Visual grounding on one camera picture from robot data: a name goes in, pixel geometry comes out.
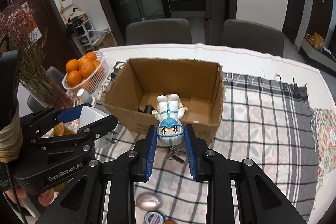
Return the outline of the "glass vase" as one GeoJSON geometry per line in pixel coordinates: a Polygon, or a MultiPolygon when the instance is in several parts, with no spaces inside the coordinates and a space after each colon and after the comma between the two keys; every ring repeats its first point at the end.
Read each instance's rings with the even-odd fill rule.
{"type": "Polygon", "coordinates": [[[55,67],[40,68],[27,80],[26,88],[43,106],[68,109],[74,103],[62,84],[65,74],[55,67]]]}

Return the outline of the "dried purple flowers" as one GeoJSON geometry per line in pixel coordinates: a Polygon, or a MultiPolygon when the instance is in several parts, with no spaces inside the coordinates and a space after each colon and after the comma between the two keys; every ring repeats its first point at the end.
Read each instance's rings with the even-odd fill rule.
{"type": "Polygon", "coordinates": [[[43,68],[46,36],[42,35],[36,43],[30,40],[28,16],[21,7],[23,3],[23,0],[11,0],[7,10],[1,12],[1,35],[8,35],[10,48],[19,50],[22,54],[20,81],[26,88],[27,80],[43,68]]]}

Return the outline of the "white square charger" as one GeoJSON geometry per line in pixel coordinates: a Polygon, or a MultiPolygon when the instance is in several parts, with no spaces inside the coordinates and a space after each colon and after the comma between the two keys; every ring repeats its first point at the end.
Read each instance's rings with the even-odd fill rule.
{"type": "MultiPolygon", "coordinates": [[[[92,122],[100,120],[102,118],[107,117],[108,114],[95,108],[84,106],[81,110],[80,119],[79,119],[79,128],[86,126],[92,122]]],[[[109,132],[105,136],[97,139],[94,142],[95,148],[108,148],[112,146],[112,133],[109,132]]]]}

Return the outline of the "plaid grey white tablecloth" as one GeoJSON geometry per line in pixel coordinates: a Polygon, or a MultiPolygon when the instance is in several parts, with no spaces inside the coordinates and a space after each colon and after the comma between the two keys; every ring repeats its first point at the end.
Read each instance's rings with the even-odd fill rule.
{"type": "MultiPolygon", "coordinates": [[[[252,159],[308,221],[319,159],[307,87],[231,73],[223,78],[222,119],[210,148],[227,159],[252,159]]],[[[193,180],[182,148],[177,155],[173,159],[170,150],[159,145],[150,180],[135,183],[134,193],[159,195],[166,219],[205,223],[207,184],[193,180]]]]}

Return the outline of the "green round tin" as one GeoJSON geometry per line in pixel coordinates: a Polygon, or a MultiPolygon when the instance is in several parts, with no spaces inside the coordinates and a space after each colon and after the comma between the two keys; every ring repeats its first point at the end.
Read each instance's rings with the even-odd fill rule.
{"type": "Polygon", "coordinates": [[[159,211],[148,211],[144,216],[146,224],[164,224],[165,216],[159,211]]]}

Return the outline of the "right grey dining chair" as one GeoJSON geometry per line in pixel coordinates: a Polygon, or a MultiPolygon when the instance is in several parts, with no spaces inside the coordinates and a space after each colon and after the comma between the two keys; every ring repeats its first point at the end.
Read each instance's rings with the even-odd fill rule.
{"type": "Polygon", "coordinates": [[[223,24],[221,46],[283,57],[284,35],[278,29],[263,24],[227,19],[223,24]]]}

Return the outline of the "left grey dining chair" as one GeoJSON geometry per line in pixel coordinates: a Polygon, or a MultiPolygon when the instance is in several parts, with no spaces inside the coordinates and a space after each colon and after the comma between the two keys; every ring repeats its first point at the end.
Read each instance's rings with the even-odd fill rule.
{"type": "Polygon", "coordinates": [[[189,22],[164,18],[131,23],[126,27],[127,46],[139,44],[192,44],[189,22]]]}

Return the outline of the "white shoe rack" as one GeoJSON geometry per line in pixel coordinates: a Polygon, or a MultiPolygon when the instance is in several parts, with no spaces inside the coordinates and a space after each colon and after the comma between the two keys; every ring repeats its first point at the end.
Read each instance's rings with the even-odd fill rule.
{"type": "Polygon", "coordinates": [[[107,34],[106,31],[95,30],[91,20],[87,19],[73,29],[72,39],[80,53],[85,55],[87,52],[94,51],[107,34]]]}

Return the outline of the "white basket of oranges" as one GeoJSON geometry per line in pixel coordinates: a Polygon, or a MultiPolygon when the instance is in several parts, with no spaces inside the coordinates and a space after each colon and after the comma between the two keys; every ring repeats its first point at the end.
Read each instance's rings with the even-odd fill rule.
{"type": "Polygon", "coordinates": [[[109,66],[102,51],[88,52],[80,59],[66,63],[66,74],[62,80],[65,90],[76,94],[80,89],[92,93],[107,78],[109,66]]]}

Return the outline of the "floral patterned mat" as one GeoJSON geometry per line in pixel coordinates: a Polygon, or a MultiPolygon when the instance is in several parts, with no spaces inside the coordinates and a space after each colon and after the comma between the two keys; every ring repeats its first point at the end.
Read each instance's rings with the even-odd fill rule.
{"type": "Polygon", "coordinates": [[[323,177],[335,170],[335,113],[332,110],[313,108],[310,126],[318,150],[318,184],[323,184],[323,177]]]}

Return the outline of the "woven wicker tissue box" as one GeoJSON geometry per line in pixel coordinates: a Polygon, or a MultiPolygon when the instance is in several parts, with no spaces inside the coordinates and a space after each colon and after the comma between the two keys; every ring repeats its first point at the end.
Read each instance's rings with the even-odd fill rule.
{"type": "MultiPolygon", "coordinates": [[[[55,126],[53,129],[51,129],[49,132],[44,134],[42,136],[42,138],[50,138],[50,137],[54,137],[54,136],[65,136],[65,135],[72,135],[72,134],[75,134],[75,132],[72,131],[71,129],[68,129],[65,126],[64,123],[59,123],[57,126],[55,126]]],[[[67,185],[66,182],[57,185],[56,187],[54,187],[54,192],[59,194],[66,187],[66,185],[67,185]]]]}

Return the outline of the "astronaut figurine keychain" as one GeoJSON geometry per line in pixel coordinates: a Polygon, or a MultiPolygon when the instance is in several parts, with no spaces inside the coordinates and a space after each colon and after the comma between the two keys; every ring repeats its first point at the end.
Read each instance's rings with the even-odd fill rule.
{"type": "Polygon", "coordinates": [[[178,94],[157,96],[157,113],[155,119],[159,121],[157,127],[157,139],[171,151],[169,160],[175,160],[181,164],[185,161],[178,156],[177,147],[183,142],[184,128],[181,119],[187,112],[178,94]]]}

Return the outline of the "grey dining chair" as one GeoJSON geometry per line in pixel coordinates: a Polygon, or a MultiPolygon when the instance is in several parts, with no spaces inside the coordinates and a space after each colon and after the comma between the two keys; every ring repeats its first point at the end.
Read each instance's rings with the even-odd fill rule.
{"type": "Polygon", "coordinates": [[[139,44],[192,44],[189,22],[164,18],[131,23],[126,27],[127,46],[139,44]]]}
{"type": "Polygon", "coordinates": [[[223,24],[221,46],[283,57],[284,35],[278,29],[263,24],[227,19],[223,24]]]}

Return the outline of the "red fu poster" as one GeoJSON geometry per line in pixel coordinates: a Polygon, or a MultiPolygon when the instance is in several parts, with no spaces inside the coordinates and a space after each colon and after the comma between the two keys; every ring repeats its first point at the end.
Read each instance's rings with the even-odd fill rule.
{"type": "Polygon", "coordinates": [[[27,14],[28,16],[28,22],[29,22],[29,37],[30,37],[30,40],[33,42],[33,43],[36,43],[41,37],[42,37],[42,34],[41,34],[41,31],[39,30],[38,26],[37,26],[37,23],[34,19],[34,16],[33,16],[33,9],[31,9],[29,7],[29,4],[28,2],[25,2],[21,5],[22,7],[22,10],[27,14]]]}

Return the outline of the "brown cardboard box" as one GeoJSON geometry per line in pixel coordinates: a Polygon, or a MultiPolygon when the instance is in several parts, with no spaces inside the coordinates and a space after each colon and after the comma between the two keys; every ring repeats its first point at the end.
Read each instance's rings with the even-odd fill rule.
{"type": "Polygon", "coordinates": [[[129,131],[146,134],[167,110],[210,144],[221,123],[225,88],[218,63],[199,60],[129,59],[103,105],[129,131]]]}

